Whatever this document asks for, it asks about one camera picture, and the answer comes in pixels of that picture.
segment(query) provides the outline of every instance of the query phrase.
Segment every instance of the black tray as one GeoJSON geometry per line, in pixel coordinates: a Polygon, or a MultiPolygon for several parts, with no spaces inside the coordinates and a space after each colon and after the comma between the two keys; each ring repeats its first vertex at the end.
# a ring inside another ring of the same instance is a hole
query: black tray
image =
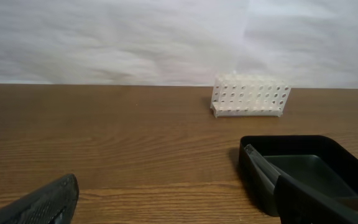
{"type": "Polygon", "coordinates": [[[244,150],[248,144],[296,180],[358,211],[358,160],[334,140],[325,136],[245,136],[240,142],[239,168],[266,214],[278,216],[275,199],[244,150]]]}

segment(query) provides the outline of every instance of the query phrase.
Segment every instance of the black plastic bin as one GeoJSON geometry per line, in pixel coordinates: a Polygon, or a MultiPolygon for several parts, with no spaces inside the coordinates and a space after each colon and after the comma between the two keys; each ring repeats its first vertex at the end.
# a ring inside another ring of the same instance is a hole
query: black plastic bin
{"type": "Polygon", "coordinates": [[[358,159],[336,141],[325,136],[244,136],[239,168],[266,214],[278,216],[275,199],[244,150],[248,144],[296,180],[358,211],[358,159]]]}

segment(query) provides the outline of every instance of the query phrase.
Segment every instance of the clear plastic object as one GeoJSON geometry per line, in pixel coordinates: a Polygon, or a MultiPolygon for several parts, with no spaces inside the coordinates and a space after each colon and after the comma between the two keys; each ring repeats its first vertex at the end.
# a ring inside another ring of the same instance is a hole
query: clear plastic object
{"type": "Polygon", "coordinates": [[[281,116],[291,86],[266,76],[220,75],[211,109],[218,116],[281,116]]]}

